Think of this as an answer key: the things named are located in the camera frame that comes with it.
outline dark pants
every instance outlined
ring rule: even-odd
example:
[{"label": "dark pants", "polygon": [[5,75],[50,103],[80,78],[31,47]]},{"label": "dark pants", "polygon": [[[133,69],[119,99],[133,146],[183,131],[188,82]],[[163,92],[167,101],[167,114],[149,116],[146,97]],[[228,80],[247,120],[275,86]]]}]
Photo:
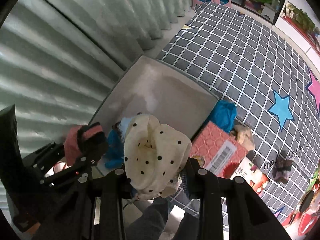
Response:
[{"label": "dark pants", "polygon": [[[158,240],[168,220],[173,205],[165,199],[156,198],[140,218],[126,229],[127,240]],[[196,240],[199,219],[185,212],[172,240]]]}]

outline green plant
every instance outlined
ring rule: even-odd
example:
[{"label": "green plant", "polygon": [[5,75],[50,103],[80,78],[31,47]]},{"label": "green plant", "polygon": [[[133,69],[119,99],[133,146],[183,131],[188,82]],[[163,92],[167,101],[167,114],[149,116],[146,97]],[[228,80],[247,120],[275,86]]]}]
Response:
[{"label": "green plant", "polygon": [[306,32],[313,32],[313,29],[315,28],[314,22],[310,19],[308,14],[304,12],[301,9],[298,9],[295,7],[293,4],[289,7],[292,12],[295,14],[294,15],[294,21],[295,23],[304,31]]}]

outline white polka dot cloth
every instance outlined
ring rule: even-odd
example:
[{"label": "white polka dot cloth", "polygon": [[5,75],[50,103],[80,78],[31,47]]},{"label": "white polka dot cloth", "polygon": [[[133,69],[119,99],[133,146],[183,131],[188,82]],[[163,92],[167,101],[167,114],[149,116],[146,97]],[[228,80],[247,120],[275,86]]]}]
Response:
[{"label": "white polka dot cloth", "polygon": [[176,193],[191,150],[191,141],[153,115],[141,114],[129,123],[124,140],[124,166],[137,198],[148,200]]}]

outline cardboard box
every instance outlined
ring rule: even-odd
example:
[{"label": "cardboard box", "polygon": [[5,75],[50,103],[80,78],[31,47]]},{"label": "cardboard box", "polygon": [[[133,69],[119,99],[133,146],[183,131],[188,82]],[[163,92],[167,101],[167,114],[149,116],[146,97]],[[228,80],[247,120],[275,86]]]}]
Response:
[{"label": "cardboard box", "polygon": [[230,179],[236,176],[244,178],[257,194],[260,194],[270,181],[247,157],[244,157]]},{"label": "cardboard box", "polygon": [[192,142],[190,157],[218,177],[229,179],[248,151],[214,123],[209,122]]}]

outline pink box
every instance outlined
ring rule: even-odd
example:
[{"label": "pink box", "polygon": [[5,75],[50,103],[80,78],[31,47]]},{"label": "pink box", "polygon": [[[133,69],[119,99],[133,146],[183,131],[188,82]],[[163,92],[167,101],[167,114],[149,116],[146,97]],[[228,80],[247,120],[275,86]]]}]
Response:
[{"label": "pink box", "polygon": [[248,151],[214,123],[209,122],[192,142],[190,157],[216,176],[229,179]]}]

